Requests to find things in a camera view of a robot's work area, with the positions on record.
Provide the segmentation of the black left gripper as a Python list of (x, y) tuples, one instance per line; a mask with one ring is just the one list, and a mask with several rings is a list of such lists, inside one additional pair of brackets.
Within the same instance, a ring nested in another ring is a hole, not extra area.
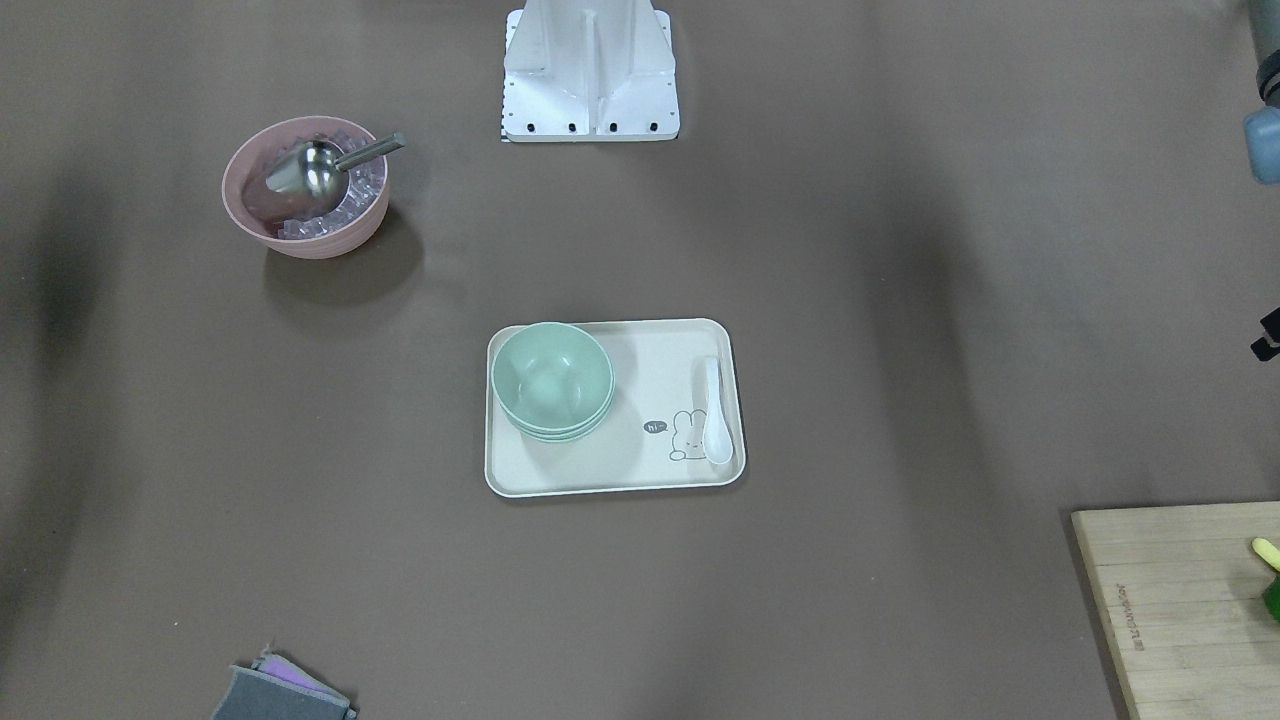
[(1251, 351), (1258, 361), (1271, 361), (1280, 354), (1280, 309), (1260, 319), (1263, 334), (1251, 343)]

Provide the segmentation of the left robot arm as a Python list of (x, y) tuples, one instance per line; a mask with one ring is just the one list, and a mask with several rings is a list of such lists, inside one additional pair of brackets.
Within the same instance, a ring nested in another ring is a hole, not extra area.
[(1254, 86), (1261, 106), (1243, 122), (1251, 174), (1261, 184), (1279, 182), (1279, 3), (1245, 4), (1257, 67)]

